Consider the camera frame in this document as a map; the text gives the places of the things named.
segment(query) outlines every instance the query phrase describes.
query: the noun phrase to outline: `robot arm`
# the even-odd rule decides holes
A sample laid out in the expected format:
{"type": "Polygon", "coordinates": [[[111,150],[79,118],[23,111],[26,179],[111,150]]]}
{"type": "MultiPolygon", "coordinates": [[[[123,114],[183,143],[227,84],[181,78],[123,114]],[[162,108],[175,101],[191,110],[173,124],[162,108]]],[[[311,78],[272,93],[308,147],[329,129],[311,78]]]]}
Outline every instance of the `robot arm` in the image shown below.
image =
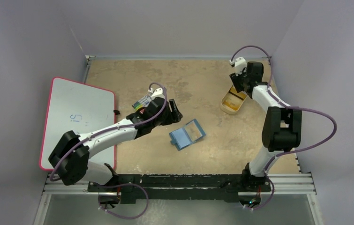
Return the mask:
{"type": "Polygon", "coordinates": [[[151,101],[146,107],[138,109],[116,124],[85,134],[68,131],[62,136],[48,158],[54,168],[73,146],[82,140],[88,140],[73,150],[57,169],[57,174],[65,185],[72,185],[80,180],[101,185],[111,184],[113,180],[117,180],[117,173],[113,168],[108,164],[93,163],[90,158],[111,146],[149,134],[156,126],[173,124],[182,119],[175,101],[170,99],[155,119],[139,124],[156,115],[165,102],[161,88],[151,89],[150,94],[151,101]]]}
{"type": "Polygon", "coordinates": [[[286,109],[285,106],[289,104],[277,97],[267,82],[262,81],[264,73],[262,63],[246,62],[242,57],[230,63],[235,73],[229,76],[236,90],[246,92],[267,112],[262,131],[263,147],[243,171],[247,179],[253,178],[252,176],[261,178],[265,176],[264,171],[276,162],[275,159],[267,165],[274,156],[300,145],[301,110],[286,109]],[[287,127],[281,127],[281,122],[287,124],[287,127]]]}

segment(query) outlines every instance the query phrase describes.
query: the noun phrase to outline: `yellow container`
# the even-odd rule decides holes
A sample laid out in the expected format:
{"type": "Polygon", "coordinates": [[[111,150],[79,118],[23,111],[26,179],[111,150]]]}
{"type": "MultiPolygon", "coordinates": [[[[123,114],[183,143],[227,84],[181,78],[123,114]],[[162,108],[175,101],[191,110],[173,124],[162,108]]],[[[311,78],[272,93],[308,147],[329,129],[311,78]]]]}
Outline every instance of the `yellow container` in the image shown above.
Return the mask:
{"type": "Polygon", "coordinates": [[[247,94],[244,92],[238,93],[234,86],[232,86],[229,91],[226,93],[224,98],[220,102],[221,110],[234,115],[243,105],[243,102],[246,100],[247,94]]]}

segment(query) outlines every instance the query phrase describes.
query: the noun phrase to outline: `gray wall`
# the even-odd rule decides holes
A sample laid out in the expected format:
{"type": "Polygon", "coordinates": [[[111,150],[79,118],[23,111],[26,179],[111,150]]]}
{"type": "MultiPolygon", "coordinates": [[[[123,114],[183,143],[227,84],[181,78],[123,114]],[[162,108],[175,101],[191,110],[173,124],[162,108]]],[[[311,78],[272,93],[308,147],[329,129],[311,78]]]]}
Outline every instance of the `gray wall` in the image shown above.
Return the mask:
{"type": "Polygon", "coordinates": [[[54,1],[0,1],[0,224],[33,223],[51,79],[81,80],[85,57],[54,1]]]}
{"type": "MultiPolygon", "coordinates": [[[[231,57],[243,45],[274,53],[303,0],[63,0],[84,53],[114,57],[231,57]]],[[[262,56],[246,50],[247,56],[262,56]]]]}
{"type": "MultiPolygon", "coordinates": [[[[326,224],[354,224],[354,1],[305,0],[273,63],[283,99],[336,119],[336,136],[298,157],[313,172],[326,224]]],[[[331,132],[327,120],[303,118],[301,146],[331,132]]]]}

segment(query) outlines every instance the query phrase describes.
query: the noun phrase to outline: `purple cable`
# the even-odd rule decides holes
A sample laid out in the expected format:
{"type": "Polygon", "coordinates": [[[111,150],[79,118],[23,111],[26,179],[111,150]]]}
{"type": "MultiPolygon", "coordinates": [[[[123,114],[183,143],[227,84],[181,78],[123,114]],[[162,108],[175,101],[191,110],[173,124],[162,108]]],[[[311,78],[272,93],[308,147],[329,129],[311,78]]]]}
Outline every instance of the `purple cable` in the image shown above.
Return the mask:
{"type": "Polygon", "coordinates": [[[272,78],[273,78],[273,73],[272,73],[272,64],[271,64],[271,57],[269,56],[269,54],[261,47],[258,47],[256,45],[247,45],[247,46],[243,46],[241,47],[240,49],[238,49],[235,54],[233,54],[232,58],[231,58],[231,61],[233,61],[233,59],[235,58],[235,56],[237,55],[237,53],[239,53],[241,50],[245,49],[245,48],[257,48],[259,50],[261,50],[263,53],[265,53],[266,57],[268,58],[268,61],[269,61],[269,67],[271,68],[271,76],[269,78],[269,81],[268,81],[268,85],[267,85],[267,91],[268,91],[268,94],[277,102],[279,102],[280,105],[282,105],[283,107],[285,107],[286,109],[297,109],[297,110],[302,110],[302,111],[306,111],[306,112],[310,112],[310,113],[316,113],[316,114],[319,114],[319,115],[322,115],[326,118],[328,118],[332,123],[333,123],[333,131],[331,132],[331,134],[329,136],[327,136],[326,138],[324,138],[323,140],[321,140],[320,142],[316,143],[316,144],[313,144],[311,146],[308,146],[308,147],[305,147],[305,148],[302,148],[302,149],[299,149],[299,150],[294,150],[294,151],[289,151],[289,152],[282,152],[282,153],[279,153],[277,155],[275,155],[274,157],[272,157],[268,163],[265,165],[265,169],[264,169],[264,172],[265,172],[265,178],[267,180],[269,180],[269,182],[271,183],[272,185],[272,192],[271,192],[271,195],[269,196],[269,198],[263,203],[261,204],[260,206],[256,207],[256,208],[253,208],[252,210],[258,210],[258,209],[261,209],[262,207],[264,207],[266,204],[269,203],[269,201],[271,201],[271,198],[273,197],[273,194],[275,193],[275,186],[273,184],[273,182],[271,181],[271,179],[269,179],[268,177],[268,174],[267,174],[267,171],[268,171],[268,168],[269,166],[271,165],[271,163],[275,160],[275,158],[278,158],[280,156],[284,156],[284,155],[288,155],[288,154],[293,154],[293,153],[298,153],[298,152],[303,152],[303,151],[306,151],[306,150],[309,150],[309,149],[312,149],[312,148],[315,148],[323,143],[325,143],[326,141],[330,140],[337,132],[337,122],[335,121],[335,119],[333,117],[331,117],[330,115],[324,113],[324,112],[321,112],[321,111],[318,111],[318,110],[314,110],[314,109],[308,109],[308,108],[300,108],[300,107],[296,107],[296,106],[289,106],[289,105],[286,105],[284,104],[283,102],[280,102],[278,97],[275,96],[274,94],[272,94],[271,90],[270,90],[270,85],[271,85],[271,81],[272,81],[272,78]]]}
{"type": "Polygon", "coordinates": [[[148,196],[148,193],[145,191],[145,189],[137,184],[133,184],[133,183],[128,183],[128,184],[119,184],[119,185],[115,185],[115,186],[103,186],[103,185],[98,185],[100,187],[103,187],[103,188],[118,188],[118,187],[124,187],[124,186],[134,186],[134,187],[137,187],[139,189],[141,189],[143,191],[143,193],[145,194],[145,197],[146,197],[146,205],[145,205],[145,208],[144,210],[136,215],[136,216],[133,216],[133,217],[126,217],[126,216],[122,216],[122,215],[119,215],[119,214],[116,214],[112,211],[109,211],[107,209],[105,209],[104,207],[101,206],[101,201],[99,200],[100,199],[100,195],[98,196],[98,205],[99,205],[99,209],[102,209],[103,211],[111,214],[111,215],[114,215],[115,217],[118,217],[118,218],[121,218],[121,219],[137,219],[138,217],[142,216],[146,210],[148,209],[148,205],[149,205],[149,196],[148,196]]]}
{"type": "MultiPolygon", "coordinates": [[[[164,103],[162,105],[162,108],[160,109],[160,111],[155,114],[154,116],[152,116],[151,118],[145,120],[145,121],[142,121],[142,122],[139,122],[139,123],[133,123],[133,124],[128,124],[128,125],[122,125],[122,126],[119,126],[119,129],[121,128],[129,128],[129,127],[135,127],[135,126],[139,126],[139,125],[142,125],[144,123],[147,123],[147,122],[150,122],[152,120],[154,120],[156,117],[158,117],[162,111],[164,110],[164,108],[166,107],[166,104],[167,104],[167,90],[166,88],[161,85],[160,83],[158,82],[152,82],[150,85],[149,85],[149,89],[151,89],[152,85],[156,84],[157,86],[161,87],[161,89],[163,90],[163,95],[165,97],[165,100],[164,100],[164,103]]],[[[101,130],[95,134],[92,134],[91,135],[91,138],[94,138],[98,135],[101,135],[103,133],[106,133],[106,132],[109,132],[109,131],[112,131],[112,130],[116,130],[118,129],[117,127],[110,127],[108,129],[105,129],[105,130],[101,130]]],[[[61,180],[61,178],[56,178],[54,179],[54,175],[55,173],[57,172],[58,168],[60,167],[61,163],[70,155],[70,153],[73,152],[73,150],[75,150],[79,145],[85,143],[86,141],[88,141],[88,138],[84,138],[83,140],[81,140],[79,143],[77,143],[76,145],[74,145],[69,151],[67,151],[67,153],[59,160],[59,162],[57,163],[57,165],[55,165],[53,171],[51,172],[50,174],[50,181],[57,181],[57,180],[61,180]]]]}

